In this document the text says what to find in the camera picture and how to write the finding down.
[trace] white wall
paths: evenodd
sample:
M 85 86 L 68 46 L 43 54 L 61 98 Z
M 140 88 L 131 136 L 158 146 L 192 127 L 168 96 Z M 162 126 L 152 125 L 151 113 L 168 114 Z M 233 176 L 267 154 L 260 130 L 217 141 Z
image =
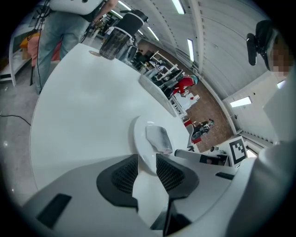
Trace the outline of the white wall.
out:
M 237 119 L 233 118 L 237 129 L 242 129 L 244 132 L 271 143 L 277 141 L 276 133 L 263 111 L 263 106 L 278 90 L 277 84 L 280 81 L 281 79 L 267 71 L 238 92 L 223 100 L 223 103 L 232 115 L 238 115 Z M 231 102 L 247 96 L 250 96 L 252 104 L 235 108 L 231 107 Z

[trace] brown floor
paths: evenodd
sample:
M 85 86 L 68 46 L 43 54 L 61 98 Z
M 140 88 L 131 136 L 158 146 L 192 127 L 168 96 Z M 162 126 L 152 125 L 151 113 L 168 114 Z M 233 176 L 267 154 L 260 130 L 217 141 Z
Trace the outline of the brown floor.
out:
M 178 68 L 182 69 L 186 74 L 192 74 L 192 72 L 178 59 L 166 51 L 158 48 L 154 44 L 142 40 L 139 42 L 138 48 L 143 50 L 143 54 L 145 54 L 148 50 L 154 53 L 159 51 L 159 53 L 161 53 L 172 63 L 178 64 Z M 197 143 L 199 151 L 204 152 L 209 150 L 212 146 L 221 144 L 222 142 L 228 140 L 233 135 L 233 133 L 221 107 L 218 105 L 215 98 L 202 82 L 199 82 L 197 85 L 189 88 L 189 91 L 192 92 L 193 95 L 198 94 L 200 97 L 197 103 L 187 110 L 188 116 L 192 122 L 203 122 L 208 119 L 213 119 L 215 121 L 214 127 L 209 131 L 208 134 L 205 134 L 201 137 L 201 142 Z

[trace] white chair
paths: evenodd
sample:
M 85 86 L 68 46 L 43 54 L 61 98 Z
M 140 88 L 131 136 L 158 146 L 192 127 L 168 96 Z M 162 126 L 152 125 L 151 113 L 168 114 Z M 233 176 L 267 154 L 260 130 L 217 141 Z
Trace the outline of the white chair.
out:
M 188 140 L 188 145 L 187 147 L 193 146 L 193 143 L 191 141 L 191 137 L 193 135 L 194 132 L 194 127 L 192 124 L 189 124 L 188 126 L 186 126 L 187 131 L 189 132 L 189 140 Z

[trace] red shirt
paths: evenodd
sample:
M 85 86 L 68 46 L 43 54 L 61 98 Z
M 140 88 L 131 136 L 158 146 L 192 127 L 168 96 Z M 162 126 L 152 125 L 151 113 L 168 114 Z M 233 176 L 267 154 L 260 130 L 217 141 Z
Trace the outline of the red shirt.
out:
M 191 77 L 186 76 L 175 85 L 176 89 L 174 89 L 173 94 L 176 94 L 179 91 L 181 94 L 184 94 L 185 87 L 191 87 L 193 85 L 194 85 L 194 80 Z

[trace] jeans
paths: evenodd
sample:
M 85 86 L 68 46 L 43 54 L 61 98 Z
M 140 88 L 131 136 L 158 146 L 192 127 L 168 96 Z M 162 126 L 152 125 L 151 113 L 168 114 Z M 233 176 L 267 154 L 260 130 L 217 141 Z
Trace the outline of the jeans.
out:
M 46 19 L 41 32 L 38 59 L 35 65 L 35 84 L 38 93 L 41 92 L 47 79 L 50 61 L 58 43 L 62 41 L 60 60 L 79 43 L 89 22 L 80 15 L 68 12 L 52 12 Z

